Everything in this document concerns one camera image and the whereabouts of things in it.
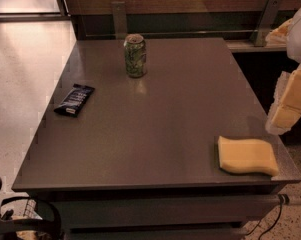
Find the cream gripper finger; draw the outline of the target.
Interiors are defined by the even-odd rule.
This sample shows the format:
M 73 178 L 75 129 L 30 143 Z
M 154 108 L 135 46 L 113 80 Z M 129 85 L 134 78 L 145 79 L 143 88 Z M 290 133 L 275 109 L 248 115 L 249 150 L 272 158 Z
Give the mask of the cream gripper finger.
M 301 118 L 301 65 L 292 73 L 281 73 L 273 97 L 265 128 L 270 134 L 282 135 Z

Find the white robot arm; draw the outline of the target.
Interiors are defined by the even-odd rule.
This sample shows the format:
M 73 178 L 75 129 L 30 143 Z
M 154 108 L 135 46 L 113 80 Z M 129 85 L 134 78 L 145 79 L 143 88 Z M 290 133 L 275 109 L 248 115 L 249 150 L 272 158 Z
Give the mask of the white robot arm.
M 282 135 L 301 118 L 301 8 L 266 40 L 286 41 L 287 56 L 299 64 L 292 73 L 283 71 L 279 76 L 265 124 L 268 133 Z

